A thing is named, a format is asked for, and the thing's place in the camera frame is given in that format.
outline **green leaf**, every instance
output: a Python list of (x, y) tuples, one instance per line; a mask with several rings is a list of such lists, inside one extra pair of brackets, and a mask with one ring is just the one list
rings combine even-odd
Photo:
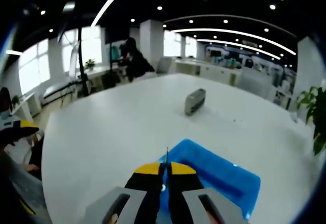
[(312, 117), (313, 112), (314, 112), (314, 107), (311, 107), (311, 108), (308, 109), (306, 124), (308, 123), (309, 118)]
[(322, 151), (325, 144), (326, 144), (326, 142), (323, 141), (320, 134), (318, 134), (318, 136), (314, 140), (314, 153), (315, 153), (315, 155), (319, 154)]
[(300, 95), (296, 98), (296, 100), (298, 101), (302, 97), (302, 95), (304, 97), (307, 97), (308, 96), (308, 92), (306, 92), (306, 91), (301, 92)]
[(318, 91), (318, 87), (312, 86), (309, 90), (309, 93), (312, 93), (314, 90)]

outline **person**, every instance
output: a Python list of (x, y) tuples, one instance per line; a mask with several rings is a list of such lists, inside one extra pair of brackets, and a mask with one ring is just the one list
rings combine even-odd
[(132, 82), (135, 78), (141, 77), (148, 72), (155, 72), (154, 68), (137, 49), (136, 40), (134, 38), (129, 37), (126, 42), (120, 46), (120, 50), (123, 60), (119, 65), (127, 66), (126, 74), (129, 82)]
[[(0, 120), (2, 123), (20, 120), (18, 116), (11, 115), (12, 103), (9, 90), (3, 87), (0, 90)], [(4, 151), (17, 163), (38, 179), (41, 178), (41, 161), (44, 132), (39, 130), (38, 135), (33, 134), (22, 138), (18, 142), (10, 142)]]

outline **white table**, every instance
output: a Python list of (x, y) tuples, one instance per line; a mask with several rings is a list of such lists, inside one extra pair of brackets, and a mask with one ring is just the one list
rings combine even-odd
[(31, 93), (25, 97), (19, 105), (17, 105), (12, 111), (12, 115), (17, 115), (21, 119), (27, 120), (29, 122), (34, 122), (33, 116), (41, 112), (42, 107), (39, 99), (35, 93)]
[[(207, 91), (204, 107), (186, 117), (185, 98), (198, 88)], [(46, 205), (53, 224), (78, 223), (137, 166), (190, 138), (261, 178), (251, 224), (289, 223), (310, 196), (301, 148), (307, 134), (284, 109), (210, 80), (173, 74), (115, 87), (51, 114), (42, 157)]]

